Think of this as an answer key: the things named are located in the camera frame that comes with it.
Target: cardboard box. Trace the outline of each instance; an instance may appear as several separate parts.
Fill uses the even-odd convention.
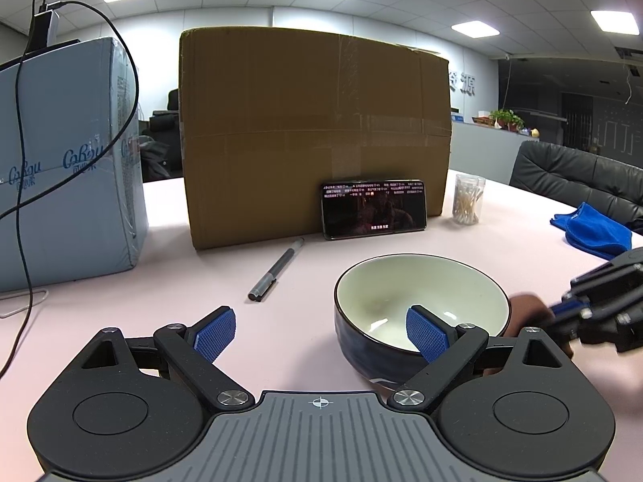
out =
[[[439,215],[448,62],[407,47],[271,27],[181,36],[183,173],[197,250],[320,232],[319,186],[414,178]]]
[[[109,154],[87,167],[131,111],[134,78],[129,65],[114,38],[69,45],[23,64],[23,201],[85,168],[20,210],[20,234],[34,286],[122,272],[138,261],[147,214],[137,121]],[[16,71],[17,65],[0,67],[0,212],[15,206],[20,185]],[[14,214],[0,221],[0,257],[0,292],[27,286]]]

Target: white table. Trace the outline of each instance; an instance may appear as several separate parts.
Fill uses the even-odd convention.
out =
[[[127,337],[151,335],[168,323],[190,325],[221,304],[235,309],[237,337],[217,366],[258,397],[263,389],[369,389],[346,362],[333,326],[333,287],[351,265],[375,255],[444,255],[479,268],[507,294],[535,292],[559,300],[569,280],[603,261],[568,245],[550,226],[572,208],[487,182],[479,225],[450,217],[453,179],[443,217],[422,233],[345,241],[306,237],[306,245],[261,303],[246,295],[291,239],[197,252],[192,248],[181,179],[145,185],[150,231],[139,265],[113,276],[57,284],[33,311],[14,364],[0,382],[0,478],[34,482],[41,468],[27,439],[33,404],[80,349],[104,327]],[[634,246],[643,238],[634,235]],[[0,360],[22,321],[0,321]],[[575,362],[608,399],[617,433],[601,472],[630,482],[643,469],[643,352],[616,357],[610,346],[575,347]]]

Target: chair backrest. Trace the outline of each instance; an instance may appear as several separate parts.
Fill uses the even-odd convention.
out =
[[[624,225],[643,216],[643,170],[565,146],[524,142],[509,184]]]

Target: blue box on counter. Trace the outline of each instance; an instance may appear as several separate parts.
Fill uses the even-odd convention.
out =
[[[0,213],[15,206],[20,183],[16,71],[16,63],[0,70]],[[118,133],[133,101],[129,59],[114,38],[75,43],[27,59],[20,73],[27,156],[23,200],[86,167]],[[136,119],[98,163],[20,210],[34,286],[136,265],[147,233]],[[0,220],[0,292],[26,286],[11,214]]]

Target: smartphone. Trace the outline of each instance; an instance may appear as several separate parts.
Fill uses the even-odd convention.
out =
[[[321,222],[326,239],[426,228],[426,198],[420,180],[341,181],[324,183],[321,190]]]

